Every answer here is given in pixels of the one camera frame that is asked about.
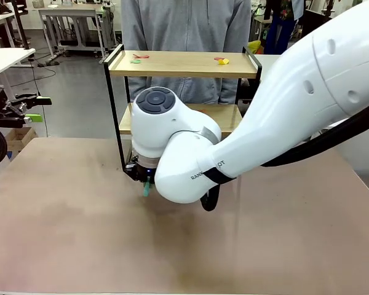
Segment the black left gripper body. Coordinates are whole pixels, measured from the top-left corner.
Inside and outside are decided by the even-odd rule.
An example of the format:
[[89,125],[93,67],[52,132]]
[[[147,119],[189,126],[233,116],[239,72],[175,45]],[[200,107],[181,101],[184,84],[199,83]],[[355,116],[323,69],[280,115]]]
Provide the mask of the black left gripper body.
[[0,127],[21,128],[25,122],[26,104],[0,104]]

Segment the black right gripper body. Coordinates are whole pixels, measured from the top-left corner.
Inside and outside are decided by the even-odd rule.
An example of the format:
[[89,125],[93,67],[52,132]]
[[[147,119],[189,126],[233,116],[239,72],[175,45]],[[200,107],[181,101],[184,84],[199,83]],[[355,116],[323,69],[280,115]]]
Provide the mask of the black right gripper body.
[[125,165],[125,173],[134,181],[154,184],[156,168],[141,166],[138,161],[138,156],[133,155]]

